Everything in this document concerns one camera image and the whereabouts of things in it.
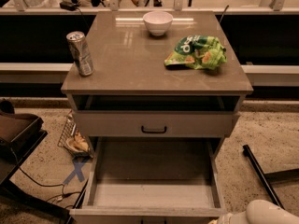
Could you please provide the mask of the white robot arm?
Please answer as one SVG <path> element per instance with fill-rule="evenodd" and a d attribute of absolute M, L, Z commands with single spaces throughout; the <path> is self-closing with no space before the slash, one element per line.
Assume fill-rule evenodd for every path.
<path fill-rule="evenodd" d="M 299 217 L 276 204 L 254 200 L 244 212 L 221 215 L 208 224 L 299 224 Z"/>

